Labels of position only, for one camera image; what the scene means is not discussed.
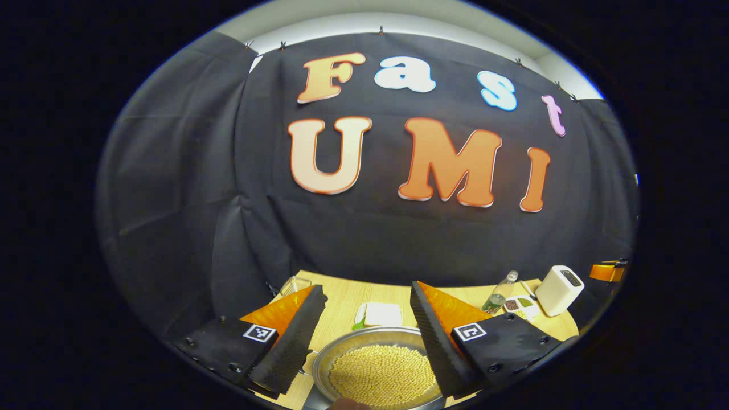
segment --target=metal bowl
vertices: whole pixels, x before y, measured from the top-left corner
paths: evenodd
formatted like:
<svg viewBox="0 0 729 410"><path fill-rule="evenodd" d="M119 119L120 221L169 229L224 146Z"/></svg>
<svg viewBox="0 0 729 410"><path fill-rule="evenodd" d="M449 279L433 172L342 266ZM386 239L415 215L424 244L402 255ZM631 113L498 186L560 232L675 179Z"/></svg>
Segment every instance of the metal bowl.
<svg viewBox="0 0 729 410"><path fill-rule="evenodd" d="M352 350L374 344L408 347L417 350L422 355L426 354L423 339L420 336L420 330L418 328L375 326L373 328L365 328L347 333L329 343L318 353L316 359L314 359L311 376L319 391L332 401L341 397L329 381L329 374L334 362L340 356ZM443 395L438 385L433 384L425 393L411 401L391 406L372 406L372 408L373 410L442 409L445 406L445 401L442 399Z"/></svg>

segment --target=white container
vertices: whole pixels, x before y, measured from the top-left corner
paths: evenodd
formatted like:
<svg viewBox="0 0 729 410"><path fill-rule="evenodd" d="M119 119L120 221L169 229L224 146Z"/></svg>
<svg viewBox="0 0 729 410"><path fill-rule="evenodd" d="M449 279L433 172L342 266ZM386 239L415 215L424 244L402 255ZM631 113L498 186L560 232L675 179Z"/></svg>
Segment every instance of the white container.
<svg viewBox="0 0 729 410"><path fill-rule="evenodd" d="M585 283L568 267L552 266L547 277L534 292L547 316L561 314L585 289Z"/></svg>

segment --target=soybean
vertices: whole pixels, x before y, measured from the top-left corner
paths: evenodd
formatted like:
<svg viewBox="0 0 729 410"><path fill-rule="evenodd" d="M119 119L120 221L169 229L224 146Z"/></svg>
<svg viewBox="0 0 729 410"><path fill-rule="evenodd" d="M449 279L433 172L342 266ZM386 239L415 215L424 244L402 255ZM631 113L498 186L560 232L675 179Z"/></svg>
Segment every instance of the soybean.
<svg viewBox="0 0 729 410"><path fill-rule="evenodd" d="M407 347L370 345L340 356L330 382L345 397L370 406L416 399L435 384L428 358Z"/></svg>

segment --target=orange letter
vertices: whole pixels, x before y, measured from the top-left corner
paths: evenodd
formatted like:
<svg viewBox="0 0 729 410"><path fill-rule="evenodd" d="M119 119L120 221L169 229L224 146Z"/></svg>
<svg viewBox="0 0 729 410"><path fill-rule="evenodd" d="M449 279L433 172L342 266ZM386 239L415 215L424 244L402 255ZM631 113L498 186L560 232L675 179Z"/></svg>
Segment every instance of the orange letter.
<svg viewBox="0 0 729 410"><path fill-rule="evenodd" d="M332 85L332 78L337 77L337 80L342 83L348 82L352 78L350 63L362 64L364 62L365 55L362 53L335 55L307 62L304 64L304 68L309 70L309 75L306 77L306 89L299 94L299 104L338 96L342 87ZM336 69L333 68L335 63L339 63Z"/></svg>
<svg viewBox="0 0 729 410"><path fill-rule="evenodd" d="M372 128L372 120L344 117L334 123L334 128L342 134L342 154L339 169L333 174L325 174L316 167L316 136L324 130L324 121L298 120L289 125L291 175L307 191L333 195L348 190L357 181L362 135Z"/></svg>
<svg viewBox="0 0 729 410"><path fill-rule="evenodd" d="M526 154L531 160L531 171L529 173L529 185L526 187L526 195L521 199L519 207L524 212L539 212L544 206L542 192L545 189L547 165L551 162L551 158L546 152L533 147L529 148Z"/></svg>
<svg viewBox="0 0 729 410"><path fill-rule="evenodd" d="M405 129L413 135L413 161L408 181L397 190L400 198L429 200L433 196L433 188L428 185L432 168L443 201L453 195L466 177L466 186L458 193L461 205L488 208L494 203L491 179L496 151L501 147L498 135L485 130L473 131L461 152L456 154L456 148L440 121L410 118Z"/></svg>

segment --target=glass cup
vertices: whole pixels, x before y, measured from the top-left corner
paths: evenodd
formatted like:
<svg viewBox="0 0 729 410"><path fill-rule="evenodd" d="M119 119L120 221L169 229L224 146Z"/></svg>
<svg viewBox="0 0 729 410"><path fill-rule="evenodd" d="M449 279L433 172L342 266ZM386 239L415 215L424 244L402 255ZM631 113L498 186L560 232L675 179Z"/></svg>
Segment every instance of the glass cup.
<svg viewBox="0 0 729 410"><path fill-rule="evenodd" d="M291 295L292 293L298 292L299 290L302 290L309 286L311 286L311 280L291 276L289 280L284 283L284 286L281 287L281 297L285 298L288 295Z"/></svg>

